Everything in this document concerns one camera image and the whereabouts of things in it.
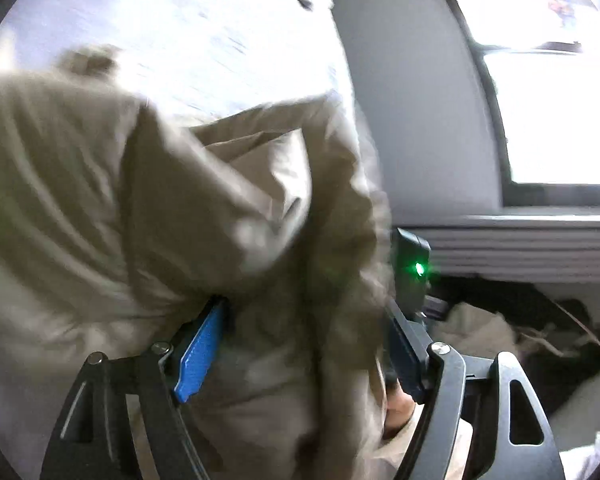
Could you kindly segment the person's right hand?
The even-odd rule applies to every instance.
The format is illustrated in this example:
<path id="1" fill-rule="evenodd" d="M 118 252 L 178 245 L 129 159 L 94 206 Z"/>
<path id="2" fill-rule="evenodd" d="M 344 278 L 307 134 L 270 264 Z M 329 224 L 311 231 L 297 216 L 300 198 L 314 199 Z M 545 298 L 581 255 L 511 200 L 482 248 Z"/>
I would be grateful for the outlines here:
<path id="1" fill-rule="evenodd" d="M 417 406 L 413 397 L 395 382 L 387 390 L 384 440 L 393 439 L 412 419 Z"/>

